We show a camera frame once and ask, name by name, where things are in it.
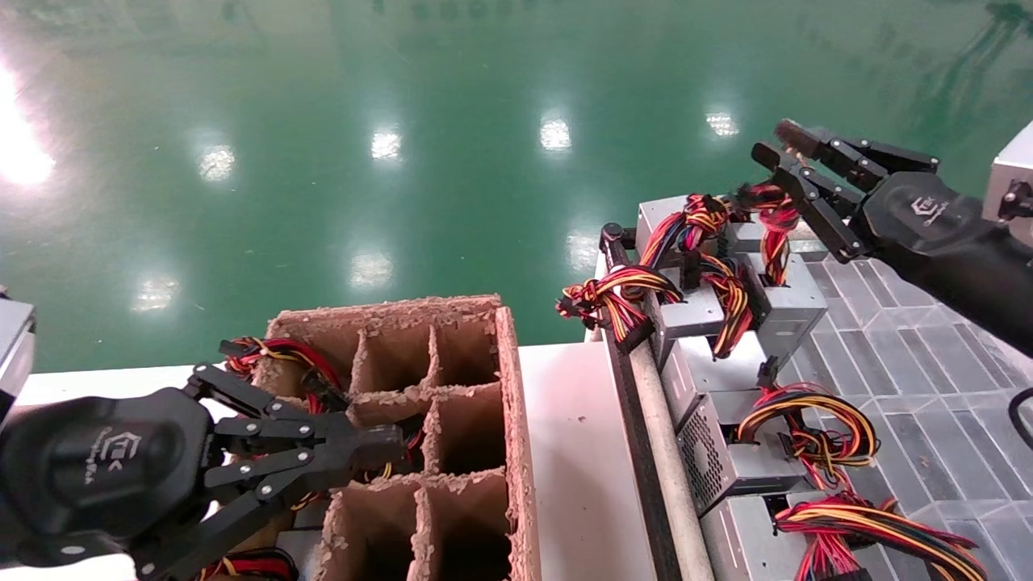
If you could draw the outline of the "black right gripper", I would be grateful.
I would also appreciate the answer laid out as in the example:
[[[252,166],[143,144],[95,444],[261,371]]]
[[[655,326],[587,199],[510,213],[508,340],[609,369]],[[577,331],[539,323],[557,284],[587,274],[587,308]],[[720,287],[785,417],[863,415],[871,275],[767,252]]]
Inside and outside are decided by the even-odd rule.
[[[859,234],[839,210],[837,185],[797,155],[756,142],[753,162],[771,172],[801,219],[831,257],[846,264],[866,255],[936,255],[997,230],[982,217],[982,202],[959,194],[940,176],[939,159],[911,148],[867,137],[844,137],[823,127],[781,120],[775,137],[801,157],[829,169],[868,192],[859,207]]]

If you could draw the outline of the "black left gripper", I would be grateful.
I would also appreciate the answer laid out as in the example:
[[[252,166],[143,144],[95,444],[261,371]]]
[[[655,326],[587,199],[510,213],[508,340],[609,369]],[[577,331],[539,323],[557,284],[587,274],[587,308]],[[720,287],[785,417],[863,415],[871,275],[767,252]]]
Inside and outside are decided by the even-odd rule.
[[[2,428],[2,565],[69,565],[153,541],[133,551],[140,580],[191,580],[307,493],[404,455],[395,425],[305,412],[211,365],[193,369],[187,395],[15,408]],[[191,398],[237,416],[214,427]],[[273,454],[202,477],[213,427],[230,453]],[[214,499],[223,507],[199,522]]]

